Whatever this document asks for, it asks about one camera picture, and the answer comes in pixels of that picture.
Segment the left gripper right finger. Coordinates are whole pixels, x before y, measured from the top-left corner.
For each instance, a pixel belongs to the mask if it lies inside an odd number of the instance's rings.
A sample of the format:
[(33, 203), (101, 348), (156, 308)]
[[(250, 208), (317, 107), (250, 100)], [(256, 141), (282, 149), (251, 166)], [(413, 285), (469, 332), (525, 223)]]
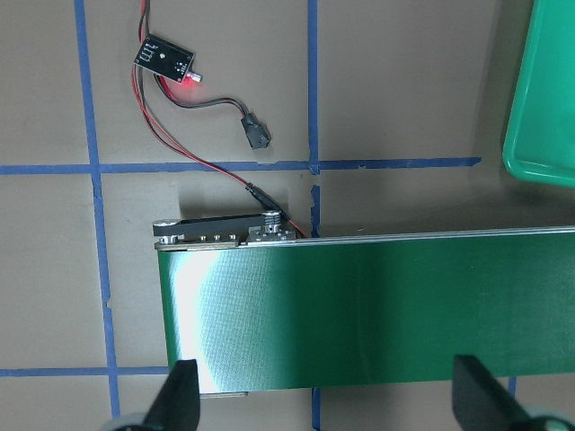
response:
[(471, 430), (572, 430), (574, 424), (552, 414), (528, 413), (476, 357), (456, 355), (452, 411), (457, 424)]

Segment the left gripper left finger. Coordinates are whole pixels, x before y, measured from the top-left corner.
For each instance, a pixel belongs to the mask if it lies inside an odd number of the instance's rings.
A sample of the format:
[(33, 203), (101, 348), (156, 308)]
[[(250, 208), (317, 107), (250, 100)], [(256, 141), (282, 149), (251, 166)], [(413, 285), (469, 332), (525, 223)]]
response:
[(198, 365), (179, 360), (147, 412), (114, 418), (103, 430), (197, 430), (200, 419)]

